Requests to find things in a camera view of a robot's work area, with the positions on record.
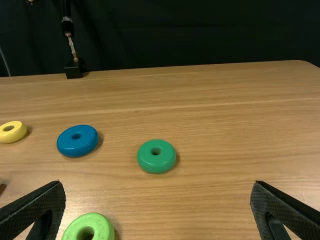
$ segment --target black curtain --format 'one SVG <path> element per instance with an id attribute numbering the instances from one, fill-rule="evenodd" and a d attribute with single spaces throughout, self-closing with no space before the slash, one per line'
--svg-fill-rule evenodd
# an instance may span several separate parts
<path id="1" fill-rule="evenodd" d="M 71 0 L 89 71 L 305 60 L 320 66 L 318 0 Z M 61 1 L 0 0 L 12 76 L 63 73 L 72 59 Z M 0 74 L 6 75 L 0 58 Z"/>

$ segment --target green ring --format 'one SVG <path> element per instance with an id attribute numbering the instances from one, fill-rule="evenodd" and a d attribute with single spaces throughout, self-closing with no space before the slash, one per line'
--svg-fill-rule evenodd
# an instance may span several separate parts
<path id="1" fill-rule="evenodd" d="M 77 217 L 66 228 L 61 240 L 114 240 L 115 230 L 108 218 L 99 213 L 87 213 Z"/>
<path id="2" fill-rule="evenodd" d="M 176 151 L 167 141 L 153 139 L 146 141 L 139 148 L 136 159 L 144 171 L 150 174 L 162 174 L 174 166 Z"/>

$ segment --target black stand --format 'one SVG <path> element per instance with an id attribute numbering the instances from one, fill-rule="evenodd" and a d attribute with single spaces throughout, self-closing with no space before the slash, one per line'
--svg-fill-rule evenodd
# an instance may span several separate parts
<path id="1" fill-rule="evenodd" d="M 85 62 L 81 58 L 78 61 L 72 60 L 64 67 L 64 72 L 67 79 L 80 79 L 86 72 Z"/>

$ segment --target table surface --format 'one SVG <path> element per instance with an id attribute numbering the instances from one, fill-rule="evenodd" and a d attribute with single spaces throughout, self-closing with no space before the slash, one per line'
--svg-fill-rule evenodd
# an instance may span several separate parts
<path id="1" fill-rule="evenodd" d="M 5 77 L 0 112 L 0 124 L 30 129 L 0 144 L 0 207 L 60 180 L 57 240 L 90 212 L 111 219 L 117 240 L 257 240 L 255 180 L 320 209 L 320 69 L 304 61 Z M 64 157 L 57 137 L 78 124 L 97 129 L 98 148 Z M 139 168 L 150 139 L 175 147 L 174 169 Z"/>

